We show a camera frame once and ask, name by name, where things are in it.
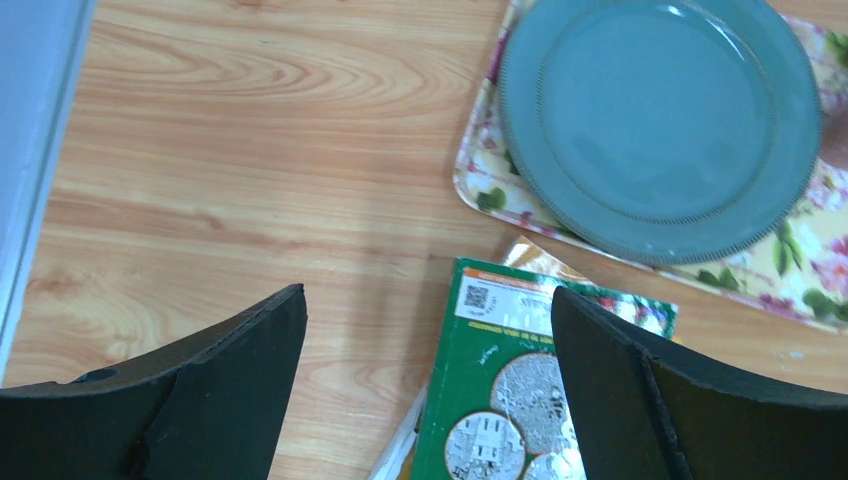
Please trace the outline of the black yellow storey treehouse book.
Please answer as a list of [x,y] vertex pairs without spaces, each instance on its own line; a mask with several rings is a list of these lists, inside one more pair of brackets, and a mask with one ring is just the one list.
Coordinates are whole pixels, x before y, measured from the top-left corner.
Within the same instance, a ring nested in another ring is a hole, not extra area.
[[[537,274],[559,277],[567,281],[593,285],[593,282],[583,274],[525,236],[520,236],[507,248],[501,264]],[[425,383],[411,409],[366,476],[367,480],[410,478],[428,388],[429,383]]]

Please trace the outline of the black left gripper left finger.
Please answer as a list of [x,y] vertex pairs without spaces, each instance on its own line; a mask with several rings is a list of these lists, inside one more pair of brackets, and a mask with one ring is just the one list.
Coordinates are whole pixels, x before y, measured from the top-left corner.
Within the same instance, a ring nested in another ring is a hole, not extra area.
[[307,327],[293,284],[69,383],[1,392],[5,479],[264,479]]

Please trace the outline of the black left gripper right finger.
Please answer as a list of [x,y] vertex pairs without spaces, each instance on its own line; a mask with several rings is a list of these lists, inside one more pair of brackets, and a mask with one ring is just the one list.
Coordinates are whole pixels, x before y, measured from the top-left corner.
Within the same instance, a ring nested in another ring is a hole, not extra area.
[[845,395],[755,374],[564,287],[556,356],[590,479],[843,479]]

